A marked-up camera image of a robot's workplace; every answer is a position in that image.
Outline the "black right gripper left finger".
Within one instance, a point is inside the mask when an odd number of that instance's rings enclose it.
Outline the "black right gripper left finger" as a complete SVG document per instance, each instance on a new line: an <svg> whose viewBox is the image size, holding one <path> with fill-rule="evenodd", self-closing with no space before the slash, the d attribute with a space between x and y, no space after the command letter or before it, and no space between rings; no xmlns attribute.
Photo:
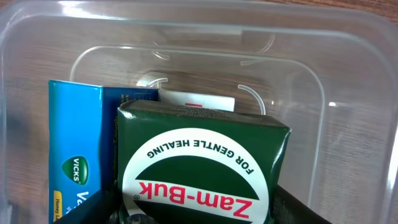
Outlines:
<svg viewBox="0 0 398 224"><path fill-rule="evenodd" d="M106 223L118 209L118 189L99 190L54 224Z"/></svg>

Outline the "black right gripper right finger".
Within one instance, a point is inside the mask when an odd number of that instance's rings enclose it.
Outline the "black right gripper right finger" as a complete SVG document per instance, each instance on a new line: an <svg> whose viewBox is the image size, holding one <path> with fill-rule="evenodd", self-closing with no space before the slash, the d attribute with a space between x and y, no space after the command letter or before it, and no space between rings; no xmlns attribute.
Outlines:
<svg viewBox="0 0 398 224"><path fill-rule="evenodd" d="M279 185L274 190L272 218L276 224L331 224Z"/></svg>

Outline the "green Zam-Buk ointment box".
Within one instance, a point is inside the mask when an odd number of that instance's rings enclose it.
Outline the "green Zam-Buk ointment box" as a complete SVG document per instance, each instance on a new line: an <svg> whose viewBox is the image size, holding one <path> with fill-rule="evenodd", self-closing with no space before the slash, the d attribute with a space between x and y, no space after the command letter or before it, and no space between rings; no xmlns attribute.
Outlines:
<svg viewBox="0 0 398 224"><path fill-rule="evenodd" d="M136 100L118 108L121 222L267 223L290 128L259 114Z"/></svg>

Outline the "blue Vicks lozenge box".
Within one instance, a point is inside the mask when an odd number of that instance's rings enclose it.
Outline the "blue Vicks lozenge box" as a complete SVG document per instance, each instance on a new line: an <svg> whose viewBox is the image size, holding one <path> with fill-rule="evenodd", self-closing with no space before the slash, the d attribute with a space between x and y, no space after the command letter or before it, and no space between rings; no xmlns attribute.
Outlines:
<svg viewBox="0 0 398 224"><path fill-rule="evenodd" d="M49 81L49 223L118 176L118 107L159 98L153 88Z"/></svg>

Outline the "white blue medicine box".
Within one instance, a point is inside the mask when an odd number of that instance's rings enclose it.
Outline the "white blue medicine box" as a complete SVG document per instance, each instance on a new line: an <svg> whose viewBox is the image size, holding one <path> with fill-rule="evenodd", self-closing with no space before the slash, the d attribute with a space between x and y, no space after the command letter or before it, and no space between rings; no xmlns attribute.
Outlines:
<svg viewBox="0 0 398 224"><path fill-rule="evenodd" d="M235 106L235 99L232 97L171 90L159 90L159 101L174 105L225 111L234 111Z"/></svg>

